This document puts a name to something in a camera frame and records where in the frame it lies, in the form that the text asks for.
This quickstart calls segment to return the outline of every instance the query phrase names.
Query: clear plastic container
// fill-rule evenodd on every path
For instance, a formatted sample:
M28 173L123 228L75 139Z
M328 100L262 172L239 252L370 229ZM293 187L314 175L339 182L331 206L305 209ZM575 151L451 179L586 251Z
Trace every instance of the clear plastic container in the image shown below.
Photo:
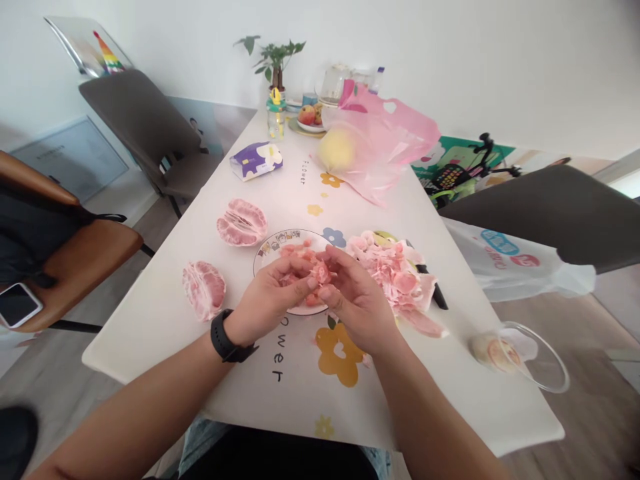
M469 347L487 368L520 374L552 393L569 389L569 373L560 356L538 335L516 322L504 322L498 330L471 339Z
M286 108L287 104L282 100L278 89L273 89L267 100L267 133L272 142L285 138Z

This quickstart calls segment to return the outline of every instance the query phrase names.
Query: dining table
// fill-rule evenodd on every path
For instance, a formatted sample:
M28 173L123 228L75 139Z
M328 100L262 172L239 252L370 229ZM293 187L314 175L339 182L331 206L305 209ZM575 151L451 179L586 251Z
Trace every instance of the dining table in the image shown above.
M438 278L449 306L440 309L432 301L427 315L449 334L426 337L402 319L398 328L446 398L496 456L562 439L562 425L534 383L492 371L470 353L471 338L501 323L411 168L386 192L386 206L374 205L316 161L318 138L286 127L277 144L282 168L243 182L232 172L230 157L268 140L267 114L258 110L86 348L82 362L126 384L207 332L210 324L197 321L183 288L188 262L215 266L227 284L222 308L238 304L254 277L260 244L230 246L216 223L230 200L239 198L263 210L267 236L312 231L343 247L351 236L382 230L410 241ZM202 414L234 425L397 451L375 365L358 363L354 385L319 369L322 355L341 354L322 350L315 341L316 332L335 327L334 322L327 311L284 316L256 342L258 350L219 384Z

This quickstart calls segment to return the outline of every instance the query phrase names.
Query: brown leather chair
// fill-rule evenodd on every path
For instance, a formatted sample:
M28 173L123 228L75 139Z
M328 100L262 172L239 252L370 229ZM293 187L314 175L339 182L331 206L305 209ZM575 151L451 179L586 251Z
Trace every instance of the brown leather chair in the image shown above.
M640 205L568 165L556 165L438 210L458 220L558 249L598 274L640 263Z
M200 136L140 70L90 80L78 88L160 194L169 196L180 218L175 196L193 200L222 158L200 152ZM173 161L162 173L165 157Z
M74 195L3 151L0 151L0 183L82 209ZM150 257L154 254L138 232L121 223L97 219L80 228L44 264L43 271L57 280L52 288L41 288L26 280L44 308L15 330L36 332L50 327L97 333L101 329L98 325L66 321L62 317L140 249Z

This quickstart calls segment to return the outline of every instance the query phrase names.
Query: black smartwatch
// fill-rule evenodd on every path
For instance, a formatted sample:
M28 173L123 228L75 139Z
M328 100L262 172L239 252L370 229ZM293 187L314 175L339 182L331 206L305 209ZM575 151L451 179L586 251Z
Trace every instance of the black smartwatch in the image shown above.
M251 344L248 347L238 347L232 344L225 332L223 322L232 314L233 310L225 309L220 312L211 322L211 342L218 355L222 357L222 362L242 363L244 360L258 350Z

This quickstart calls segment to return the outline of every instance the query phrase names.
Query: smartphone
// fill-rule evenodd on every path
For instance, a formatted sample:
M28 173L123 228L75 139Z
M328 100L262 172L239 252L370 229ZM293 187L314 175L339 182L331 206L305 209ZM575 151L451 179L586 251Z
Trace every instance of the smartphone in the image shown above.
M42 302L24 283L14 283L0 293L0 321L16 328L42 310Z

